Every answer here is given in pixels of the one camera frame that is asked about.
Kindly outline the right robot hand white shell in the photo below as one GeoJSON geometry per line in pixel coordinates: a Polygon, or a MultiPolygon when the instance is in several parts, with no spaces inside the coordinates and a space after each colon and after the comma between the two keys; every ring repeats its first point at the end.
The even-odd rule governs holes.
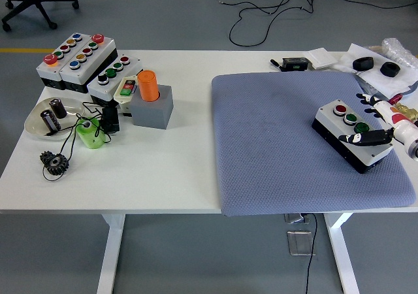
{"type": "Polygon", "coordinates": [[[356,146],[377,146],[396,139],[404,145],[405,152],[417,161],[417,126],[387,101],[363,93],[356,96],[361,99],[362,104],[372,107],[365,110],[367,113],[375,113],[375,117],[382,118],[391,128],[340,135],[338,140],[356,146]]]}

